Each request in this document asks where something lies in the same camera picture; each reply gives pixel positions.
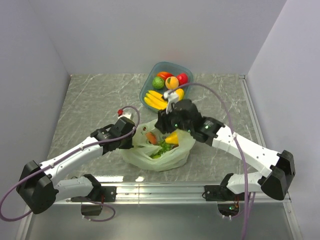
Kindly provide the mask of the pale green plastic bag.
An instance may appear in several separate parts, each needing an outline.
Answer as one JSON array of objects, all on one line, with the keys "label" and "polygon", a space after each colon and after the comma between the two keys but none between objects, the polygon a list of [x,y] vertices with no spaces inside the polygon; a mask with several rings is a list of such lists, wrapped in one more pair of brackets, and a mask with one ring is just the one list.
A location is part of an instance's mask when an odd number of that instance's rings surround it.
[{"label": "pale green plastic bag", "polygon": [[140,169],[163,172],[183,166],[195,139],[185,131],[178,130],[177,143],[167,143],[169,133],[162,134],[155,128],[156,120],[145,122],[137,127],[132,139],[133,147],[120,149],[118,152],[126,163]]}]

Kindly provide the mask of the orange round fruit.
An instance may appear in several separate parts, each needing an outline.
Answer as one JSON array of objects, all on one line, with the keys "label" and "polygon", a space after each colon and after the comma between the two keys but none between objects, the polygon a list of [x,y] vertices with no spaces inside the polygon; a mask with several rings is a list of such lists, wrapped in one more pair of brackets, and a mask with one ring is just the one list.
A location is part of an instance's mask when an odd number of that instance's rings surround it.
[{"label": "orange round fruit", "polygon": [[168,77],[165,80],[165,86],[168,90],[173,90],[179,86],[179,81],[175,76]]}]

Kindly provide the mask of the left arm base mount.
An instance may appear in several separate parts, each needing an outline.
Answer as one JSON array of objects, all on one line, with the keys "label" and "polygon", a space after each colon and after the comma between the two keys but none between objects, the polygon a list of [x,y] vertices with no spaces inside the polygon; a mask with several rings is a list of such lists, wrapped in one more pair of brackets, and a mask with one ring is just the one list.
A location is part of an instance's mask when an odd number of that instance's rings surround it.
[{"label": "left arm base mount", "polygon": [[101,186],[86,197],[72,197],[72,203],[81,203],[80,212],[84,219],[92,222],[106,222],[113,219],[116,210],[108,203],[114,203],[117,195],[116,186]]}]

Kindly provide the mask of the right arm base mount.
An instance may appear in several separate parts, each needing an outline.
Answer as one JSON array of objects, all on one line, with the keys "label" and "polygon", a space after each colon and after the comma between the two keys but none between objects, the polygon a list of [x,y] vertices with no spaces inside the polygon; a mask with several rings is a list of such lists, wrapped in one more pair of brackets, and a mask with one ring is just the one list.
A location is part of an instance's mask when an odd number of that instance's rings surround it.
[{"label": "right arm base mount", "polygon": [[243,209],[240,207],[240,201],[245,200],[244,191],[241,193],[233,193],[227,188],[227,181],[233,175],[233,173],[228,173],[219,185],[205,185],[204,192],[201,195],[206,202],[217,202],[218,212],[223,218],[228,217],[230,220],[243,213]]}]

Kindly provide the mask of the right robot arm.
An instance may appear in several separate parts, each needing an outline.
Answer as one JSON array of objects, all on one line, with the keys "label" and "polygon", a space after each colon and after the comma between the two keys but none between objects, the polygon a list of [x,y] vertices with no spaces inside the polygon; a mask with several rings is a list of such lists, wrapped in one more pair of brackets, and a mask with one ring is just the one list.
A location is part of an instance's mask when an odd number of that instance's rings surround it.
[{"label": "right robot arm", "polygon": [[175,103],[171,111],[159,110],[155,127],[163,134],[175,130],[188,132],[197,142],[223,150],[252,166],[248,175],[227,174],[220,185],[206,185],[207,201],[244,200],[245,191],[262,192],[282,201],[295,177],[294,156],[283,150],[277,152],[263,147],[237,133],[215,118],[202,116],[189,99]]}]

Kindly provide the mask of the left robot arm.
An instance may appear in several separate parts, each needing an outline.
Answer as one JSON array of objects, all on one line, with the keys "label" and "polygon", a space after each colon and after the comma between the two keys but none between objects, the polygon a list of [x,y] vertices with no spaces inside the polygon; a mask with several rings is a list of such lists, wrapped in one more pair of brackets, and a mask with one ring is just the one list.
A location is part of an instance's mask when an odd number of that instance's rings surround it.
[{"label": "left robot arm", "polygon": [[124,113],[116,123],[96,129],[63,154],[42,163],[28,162],[20,176],[27,181],[16,187],[17,193],[34,214],[43,213],[54,202],[68,198],[84,197],[94,202],[105,199],[101,183],[92,174],[69,180],[65,177],[87,161],[116,149],[132,148],[135,126],[132,114]]}]

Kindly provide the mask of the yellow banana bunch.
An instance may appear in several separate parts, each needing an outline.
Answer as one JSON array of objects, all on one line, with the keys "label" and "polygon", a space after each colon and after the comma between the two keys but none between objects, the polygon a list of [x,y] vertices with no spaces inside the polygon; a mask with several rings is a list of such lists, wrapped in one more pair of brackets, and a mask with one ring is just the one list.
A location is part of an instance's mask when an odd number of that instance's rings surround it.
[{"label": "yellow banana bunch", "polygon": [[155,90],[148,90],[142,100],[147,106],[156,110],[165,110],[168,105],[163,95]]}]

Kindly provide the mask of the pink orange peach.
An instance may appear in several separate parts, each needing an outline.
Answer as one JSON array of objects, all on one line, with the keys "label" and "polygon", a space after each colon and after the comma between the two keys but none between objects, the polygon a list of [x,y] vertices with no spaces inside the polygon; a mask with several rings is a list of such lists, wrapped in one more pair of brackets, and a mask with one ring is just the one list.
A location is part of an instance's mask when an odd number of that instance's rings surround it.
[{"label": "pink orange peach", "polygon": [[145,137],[147,138],[147,140],[152,144],[152,145],[157,145],[158,141],[157,138],[155,136],[155,134],[153,132],[147,132],[145,134]]}]

